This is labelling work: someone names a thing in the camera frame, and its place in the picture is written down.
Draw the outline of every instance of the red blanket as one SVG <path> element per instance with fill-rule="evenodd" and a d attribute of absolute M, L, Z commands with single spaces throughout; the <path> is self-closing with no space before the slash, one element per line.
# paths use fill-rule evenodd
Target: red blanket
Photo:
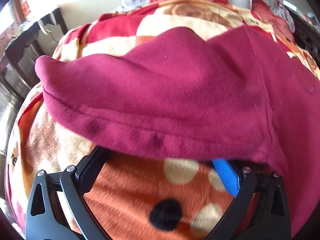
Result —
<path fill-rule="evenodd" d="M 94 143 L 267 163 L 284 177 L 293 232 L 319 201 L 319 81 L 245 25 L 207 42 L 174 28 L 122 57 L 41 57 L 36 72 L 52 117 Z"/>

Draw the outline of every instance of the wooden furniture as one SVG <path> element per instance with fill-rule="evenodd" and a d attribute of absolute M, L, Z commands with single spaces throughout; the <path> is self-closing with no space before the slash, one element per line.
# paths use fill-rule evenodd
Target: wooden furniture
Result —
<path fill-rule="evenodd" d="M 288 8 L 296 27 L 294 40 L 297 45 L 306 49 L 313 57 L 318 66 L 320 66 L 320 31 L 306 22 L 295 11 Z"/>
<path fill-rule="evenodd" d="M 62 33 L 65 35 L 68 32 L 68 28 L 66 26 L 66 23 L 62 17 L 62 13 L 60 8 L 56 8 L 54 11 L 52 11 L 57 24 L 60 25 L 60 28 L 62 30 Z M 52 24 L 54 25 L 54 22 L 52 22 L 50 14 L 47 14 L 43 18 L 41 18 L 44 25 Z M 31 80 L 28 78 L 26 73 L 20 68 L 19 61 L 23 57 L 24 49 L 31 45 L 33 50 L 38 54 L 38 56 L 45 55 L 43 50 L 41 49 L 39 43 L 36 41 L 35 36 L 40 30 L 40 27 L 37 23 L 37 21 L 34 21 L 31 26 L 25 30 L 23 33 L 21 33 L 18 37 L 10 41 L 9 45 L 5 49 L 4 55 L 8 58 L 11 65 L 14 67 L 14 69 L 18 72 L 18 74 L 21 76 L 25 84 L 31 89 L 35 84 L 34 82 L 31 82 Z"/>

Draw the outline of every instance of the blue rubber pad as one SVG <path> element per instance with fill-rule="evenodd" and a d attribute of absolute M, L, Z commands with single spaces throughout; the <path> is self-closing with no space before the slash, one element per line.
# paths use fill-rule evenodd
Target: blue rubber pad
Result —
<path fill-rule="evenodd" d="M 236 172 L 224 159 L 216 159 L 212 163 L 226 191 L 236 197 L 240 191 L 240 180 Z"/>

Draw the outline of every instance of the bed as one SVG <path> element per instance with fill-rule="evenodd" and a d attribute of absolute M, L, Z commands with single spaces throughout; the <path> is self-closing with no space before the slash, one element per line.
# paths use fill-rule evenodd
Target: bed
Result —
<path fill-rule="evenodd" d="M 275 42 L 281 40 L 285 46 L 290 47 L 290 51 L 288 51 L 290 57 L 298 57 L 315 76 L 320 76 L 314 60 L 312 57 L 308 57 L 309 53 L 294 44 L 294 21 L 279 0 L 252 0 L 252 10 L 233 7 L 228 4 L 227 0 L 207 1 L 215 3 L 209 5 L 206 2 L 196 0 L 175 0 L 174 2 L 172 0 L 167 2 L 163 0 L 123 0 L 122 6 L 117 9 L 119 13 L 133 10 L 130 15 L 136 18 L 143 15 L 141 19 L 139 18 L 137 28 L 134 29 L 132 27 L 135 23 L 129 22 L 130 19 L 128 19 L 129 23 L 121 20 L 121 17 L 126 16 L 118 13 L 105 14 L 91 25 L 81 26 L 69 31 L 60 41 L 53 57 L 60 61 L 72 61 L 78 57 L 96 53 L 121 56 L 135 46 L 151 40 L 152 36 L 156 35 L 151 32 L 156 33 L 157 28 L 162 27 L 161 24 L 157 25 L 155 20 L 156 14 L 158 14 L 161 19 L 166 17 L 177 20 L 179 17 L 184 17 L 181 24 L 193 28 L 197 34 L 203 35 L 203 38 L 206 39 L 236 28 L 243 23 L 248 24 L 253 28 L 267 32 Z M 188 10 L 186 10 L 183 6 L 179 7 L 180 3 L 188 3 L 193 7 L 189 6 Z M 187 18 L 194 17 L 194 15 L 197 15 L 197 24 L 186 23 Z M 148 26 L 154 25 L 155 27 L 150 27 L 148 33 L 141 27 L 141 23 L 143 23 L 142 20 L 146 22 L 147 18 L 152 17 L 155 19 L 150 21 Z M 108 25 L 108 30 L 106 31 L 103 22 L 111 18 L 120 19 L 118 22 L 120 25 L 116 23 Z M 217 32 L 208 34 L 212 30 L 209 25 L 206 31 L 201 32 L 199 28 L 197 29 L 197 25 L 200 22 L 203 23 L 203 21 L 208 20 L 212 22 L 210 26 L 217 28 Z M 118 26 L 123 26 L 124 32 L 118 33 L 117 37 L 115 37 L 112 31 L 117 29 Z M 138 30 L 140 30 L 139 28 L 142 31 L 140 35 L 137 34 Z M 7 160 L 6 187 L 8 199 L 22 231 L 24 231 L 28 192 L 36 172 L 39 169 L 45 169 L 48 172 L 64 170 L 68 165 L 77 163 L 82 156 L 94 148 L 92 142 L 65 129 L 52 119 L 43 104 L 40 96 L 41 91 L 41 84 L 36 85 L 20 110 L 10 141 L 12 155 Z M 175 171 L 177 170 L 182 171 L 182 174 L 176 174 Z M 163 172 L 164 177 L 160 180 L 165 188 L 172 185 L 176 186 L 171 193 L 168 195 L 163 193 L 161 197 L 169 198 L 170 195 L 172 198 L 175 197 L 181 200 L 183 198 L 181 193 L 190 194 L 191 197 L 199 197 L 192 192 L 197 190 L 198 185 L 204 183 L 204 181 L 208 187 L 213 187 L 211 194 L 214 195 L 215 205 L 208 203 L 204 206 L 194 205 L 189 209 L 190 214 L 185 217 L 186 223 L 179 224 L 178 235 L 183 235 L 186 239 L 188 237 L 203 238 L 211 230 L 212 225 L 217 223 L 232 200 L 232 196 L 224 191 L 216 173 L 207 163 L 190 160 L 147 160 L 115 154 L 112 164 L 104 169 L 104 174 L 100 177 L 95 190 L 88 193 L 86 199 L 102 226 L 107 228 L 109 232 L 112 230 L 111 233 L 114 236 L 124 237 L 125 239 L 134 239 L 137 236 L 137 231 L 134 228 L 139 228 L 141 221 L 145 223 L 145 215 L 156 204 L 156 200 L 143 195 L 144 192 L 137 190 L 137 188 L 149 187 L 151 189 L 150 194 L 156 194 L 159 189 L 153 187 L 152 176 L 154 172 L 158 174 Z M 186 191 L 181 191 L 180 184 L 188 184 Z M 106 194 L 106 189 L 110 190 L 110 192 L 113 190 L 113 193 Z M 134 203 L 131 198 L 128 198 L 128 195 L 121 192 L 122 190 L 124 192 L 132 191 L 133 195 L 138 194 L 138 203 Z M 66 216 L 71 228 L 78 231 L 70 212 L 67 211 L 66 203 L 62 199 L 60 201 L 64 210 L 66 210 Z M 103 201 L 112 201 L 112 205 L 103 204 Z M 142 214 L 138 214 L 139 209 L 130 209 L 131 207 L 126 205 L 126 202 L 132 203 L 132 205 L 136 204 L 140 210 L 143 210 Z M 162 204 L 174 206 L 174 203 L 170 201 Z M 123 233 L 117 227 L 125 226 L 123 223 L 128 219 L 126 216 L 127 209 L 130 210 L 131 216 L 135 214 L 135 219 L 130 220 L 131 226 L 128 226 L 128 232 Z M 113 214 L 113 217 L 118 216 L 120 219 L 111 222 L 106 220 L 106 211 Z M 166 237 L 170 239 L 177 238 L 177 235 L 173 232 L 168 232 L 168 230 L 161 231 L 163 229 L 161 227 L 163 225 L 153 224 L 153 227 L 149 225 L 146 236 L 151 237 L 156 234 L 160 239 Z M 188 236 L 186 232 L 191 232 L 192 236 Z"/>

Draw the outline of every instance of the black plastic frame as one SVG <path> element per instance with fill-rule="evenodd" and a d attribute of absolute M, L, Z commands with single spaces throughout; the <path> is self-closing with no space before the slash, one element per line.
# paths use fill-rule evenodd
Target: black plastic frame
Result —
<path fill-rule="evenodd" d="M 28 202 L 26 240 L 112 240 L 83 199 L 109 155 L 109 150 L 96 147 L 77 166 L 69 166 L 63 172 L 53 174 L 38 172 Z M 242 174 L 240 191 L 205 240 L 290 240 L 288 200 L 281 177 L 276 173 L 245 173 L 242 169 L 237 172 Z M 64 193 L 82 234 L 70 229 L 57 191 Z M 260 193 L 255 215 L 250 226 L 237 235 L 236 230 L 255 192 Z"/>

